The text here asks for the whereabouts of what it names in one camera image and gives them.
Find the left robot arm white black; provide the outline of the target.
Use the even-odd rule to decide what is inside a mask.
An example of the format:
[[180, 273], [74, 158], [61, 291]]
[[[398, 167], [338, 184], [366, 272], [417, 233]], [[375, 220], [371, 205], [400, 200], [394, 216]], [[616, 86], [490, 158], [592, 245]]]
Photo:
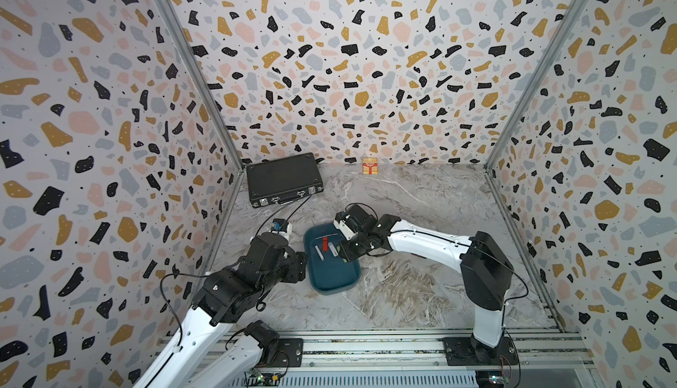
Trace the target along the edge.
[[281, 361], [280, 335], [259, 320], [204, 370], [197, 367], [225, 333], [249, 310], [264, 310], [264, 300], [279, 283], [304, 280], [307, 255], [294, 250], [289, 234], [273, 230], [254, 236], [247, 253], [232, 265], [206, 276], [178, 332], [161, 351], [137, 387], [222, 387], [258, 365]]

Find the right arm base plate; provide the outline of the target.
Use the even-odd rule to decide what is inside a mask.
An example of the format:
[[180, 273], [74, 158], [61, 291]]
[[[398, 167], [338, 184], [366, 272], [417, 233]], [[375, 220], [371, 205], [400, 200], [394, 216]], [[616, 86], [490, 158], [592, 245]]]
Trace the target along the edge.
[[448, 366], [518, 365], [517, 348], [506, 335], [502, 337], [497, 347], [488, 347], [472, 335], [443, 338], [442, 343]]

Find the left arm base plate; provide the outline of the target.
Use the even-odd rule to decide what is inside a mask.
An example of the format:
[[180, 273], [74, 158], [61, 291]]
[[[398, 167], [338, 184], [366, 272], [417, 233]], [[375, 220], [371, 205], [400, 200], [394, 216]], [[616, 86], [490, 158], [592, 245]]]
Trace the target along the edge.
[[270, 368], [300, 368], [303, 362], [303, 338], [275, 340], [262, 355], [261, 364]]

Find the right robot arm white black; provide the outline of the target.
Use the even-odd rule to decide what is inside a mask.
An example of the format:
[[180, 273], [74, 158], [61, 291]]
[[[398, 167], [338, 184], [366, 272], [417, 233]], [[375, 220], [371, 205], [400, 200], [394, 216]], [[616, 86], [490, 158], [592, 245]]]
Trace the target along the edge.
[[384, 249], [424, 257], [460, 273], [474, 304], [474, 329], [460, 356], [480, 364], [499, 357], [514, 268], [492, 236], [481, 231], [475, 236], [445, 234], [391, 214], [377, 218], [358, 204], [337, 213], [333, 225], [346, 238], [338, 253], [348, 262]]

